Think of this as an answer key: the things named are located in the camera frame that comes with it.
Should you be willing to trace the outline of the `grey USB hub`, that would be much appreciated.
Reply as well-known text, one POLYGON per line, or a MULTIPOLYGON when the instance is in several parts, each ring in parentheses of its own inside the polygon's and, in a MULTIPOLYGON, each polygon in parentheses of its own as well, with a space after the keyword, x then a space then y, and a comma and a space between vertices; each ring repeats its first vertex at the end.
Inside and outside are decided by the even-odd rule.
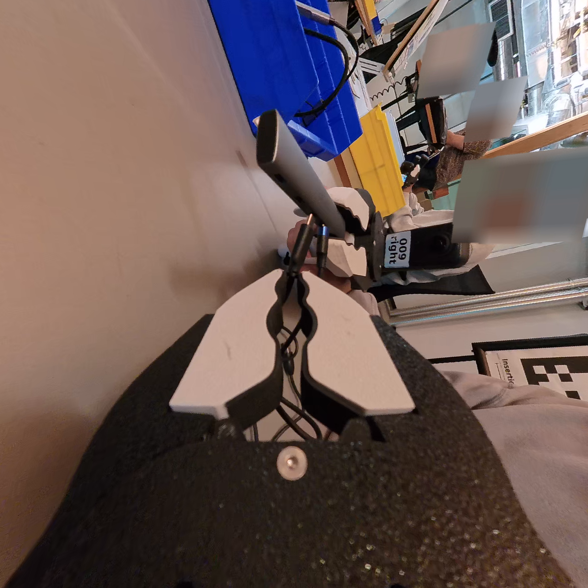
POLYGON ((306 217, 312 215, 331 236, 345 237, 342 215, 277 110, 259 117, 256 161, 306 217))

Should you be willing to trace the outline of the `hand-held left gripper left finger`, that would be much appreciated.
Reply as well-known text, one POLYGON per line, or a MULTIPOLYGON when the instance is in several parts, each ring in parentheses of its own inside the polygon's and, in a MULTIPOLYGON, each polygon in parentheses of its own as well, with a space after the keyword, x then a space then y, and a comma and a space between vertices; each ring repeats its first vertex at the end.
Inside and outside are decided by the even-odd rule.
POLYGON ((214 314, 169 407, 216 420, 262 420, 283 390, 283 270, 275 269, 214 314))

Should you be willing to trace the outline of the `blue plastic bin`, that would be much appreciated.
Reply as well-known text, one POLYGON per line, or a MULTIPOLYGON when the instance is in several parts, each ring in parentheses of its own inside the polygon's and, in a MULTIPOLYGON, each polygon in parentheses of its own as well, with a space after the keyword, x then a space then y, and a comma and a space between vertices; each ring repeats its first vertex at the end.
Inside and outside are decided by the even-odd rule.
POLYGON ((362 135, 350 85, 357 43, 327 1, 209 1, 248 124, 277 110, 307 157, 332 160, 362 135))

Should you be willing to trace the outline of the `person's right forearm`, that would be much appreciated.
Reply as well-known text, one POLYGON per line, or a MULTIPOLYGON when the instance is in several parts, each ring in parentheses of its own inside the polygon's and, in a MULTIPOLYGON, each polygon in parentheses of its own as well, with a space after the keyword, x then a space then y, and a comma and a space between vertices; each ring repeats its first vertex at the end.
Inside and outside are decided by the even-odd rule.
MULTIPOLYGON (((452 210, 425 210, 413 192, 404 192, 405 205, 395 213, 384 218, 390 230, 416 230, 445 224, 453 221, 452 210)), ((419 287, 441 281, 443 285, 434 287, 431 293, 457 293, 466 296, 489 295, 494 290, 481 271, 475 270, 493 250, 493 245, 467 243, 466 262, 457 268, 397 270, 382 277, 375 287, 398 286, 401 294, 408 293, 410 287, 419 287)))

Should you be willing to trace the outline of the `metal rail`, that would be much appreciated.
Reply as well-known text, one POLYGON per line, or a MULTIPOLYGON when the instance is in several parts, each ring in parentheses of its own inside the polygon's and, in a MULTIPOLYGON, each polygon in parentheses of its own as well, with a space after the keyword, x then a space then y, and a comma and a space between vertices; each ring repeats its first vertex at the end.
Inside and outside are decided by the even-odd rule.
POLYGON ((519 311, 584 300, 587 300, 586 277, 492 295, 472 296, 451 302, 393 310, 389 312, 388 324, 415 325, 427 321, 461 319, 483 313, 519 311))

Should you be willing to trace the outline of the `black framed marker sheet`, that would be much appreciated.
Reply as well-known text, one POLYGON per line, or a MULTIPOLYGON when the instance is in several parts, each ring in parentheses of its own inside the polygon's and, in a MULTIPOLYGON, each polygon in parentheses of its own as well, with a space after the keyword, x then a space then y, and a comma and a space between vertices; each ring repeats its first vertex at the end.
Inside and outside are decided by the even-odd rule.
POLYGON ((477 342, 478 370, 508 386, 543 386, 587 401, 587 334, 477 342))

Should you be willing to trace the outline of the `grey desk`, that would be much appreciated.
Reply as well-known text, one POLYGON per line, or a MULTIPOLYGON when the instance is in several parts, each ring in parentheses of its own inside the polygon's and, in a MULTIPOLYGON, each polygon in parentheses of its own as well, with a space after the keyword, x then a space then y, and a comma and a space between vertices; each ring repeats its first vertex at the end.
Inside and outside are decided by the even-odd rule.
POLYGON ((145 396, 293 219, 223 60, 205 1, 1 1, 1 586, 119 449, 208 441, 145 396))

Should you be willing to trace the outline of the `person's grey sweatshirt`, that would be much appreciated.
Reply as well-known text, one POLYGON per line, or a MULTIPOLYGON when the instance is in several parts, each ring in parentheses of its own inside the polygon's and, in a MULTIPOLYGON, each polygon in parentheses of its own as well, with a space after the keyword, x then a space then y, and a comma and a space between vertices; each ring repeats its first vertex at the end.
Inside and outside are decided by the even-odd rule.
POLYGON ((531 524, 587 587, 587 402, 548 387, 441 371, 481 423, 531 524))

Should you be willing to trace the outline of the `wooden document stand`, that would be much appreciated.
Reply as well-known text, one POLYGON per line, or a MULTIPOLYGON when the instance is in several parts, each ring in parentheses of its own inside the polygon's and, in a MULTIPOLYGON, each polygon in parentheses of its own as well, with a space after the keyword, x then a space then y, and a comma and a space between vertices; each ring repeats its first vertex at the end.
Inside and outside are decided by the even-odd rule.
POLYGON ((370 75, 383 75, 390 82, 406 68, 409 59, 431 33, 449 1, 431 1, 417 18, 409 18, 401 27, 392 28, 390 42, 395 44, 393 53, 385 62, 376 61, 376 55, 366 51, 359 58, 359 65, 370 75))

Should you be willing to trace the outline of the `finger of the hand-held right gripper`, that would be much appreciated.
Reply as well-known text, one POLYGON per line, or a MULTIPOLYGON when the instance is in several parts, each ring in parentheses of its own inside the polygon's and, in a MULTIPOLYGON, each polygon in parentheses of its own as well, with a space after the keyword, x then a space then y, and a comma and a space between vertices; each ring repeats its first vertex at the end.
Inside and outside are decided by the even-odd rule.
POLYGON ((331 236, 366 236, 371 230, 371 221, 376 213, 371 195, 364 189, 353 187, 327 188, 326 194, 332 202, 329 216, 323 224, 331 236))
POLYGON ((328 270, 336 277, 365 277, 368 274, 367 254, 343 239, 317 237, 317 267, 321 276, 328 270))

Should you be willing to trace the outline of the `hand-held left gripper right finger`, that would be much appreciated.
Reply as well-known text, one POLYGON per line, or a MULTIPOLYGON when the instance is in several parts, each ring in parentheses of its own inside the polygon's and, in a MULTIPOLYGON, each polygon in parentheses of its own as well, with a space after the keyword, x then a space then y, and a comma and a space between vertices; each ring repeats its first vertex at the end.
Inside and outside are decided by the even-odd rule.
POLYGON ((303 382, 356 415, 400 415, 415 402, 373 316, 312 272, 300 276, 303 382))

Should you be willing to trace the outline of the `yellow plastic bin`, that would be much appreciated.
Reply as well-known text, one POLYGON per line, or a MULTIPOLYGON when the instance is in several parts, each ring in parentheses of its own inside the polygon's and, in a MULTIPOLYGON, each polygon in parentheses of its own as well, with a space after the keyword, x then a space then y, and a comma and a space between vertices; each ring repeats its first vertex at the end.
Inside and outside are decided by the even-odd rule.
POLYGON ((389 217, 405 206, 403 180, 392 134, 381 104, 360 118, 362 135, 349 146, 363 188, 376 211, 389 217))

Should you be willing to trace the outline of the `person's right hand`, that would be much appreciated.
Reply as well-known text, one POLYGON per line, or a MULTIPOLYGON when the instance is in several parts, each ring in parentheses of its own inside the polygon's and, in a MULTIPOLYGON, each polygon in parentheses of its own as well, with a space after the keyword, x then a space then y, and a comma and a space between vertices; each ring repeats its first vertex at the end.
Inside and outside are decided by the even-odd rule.
MULTIPOLYGON (((295 247, 296 240, 298 238, 298 234, 304 224, 306 224, 306 219, 300 219, 296 223, 296 225, 293 228, 291 228, 290 231, 288 232, 286 246, 288 247, 288 251, 289 251, 290 256, 292 256, 293 248, 295 247)), ((318 275, 318 267, 316 265, 316 245, 317 245, 317 239, 316 239, 316 237, 313 237, 313 239, 311 241, 311 245, 309 247, 309 250, 307 251, 307 254, 306 254, 305 263, 303 264, 303 266, 301 268, 301 271, 310 272, 313 275, 318 275)))

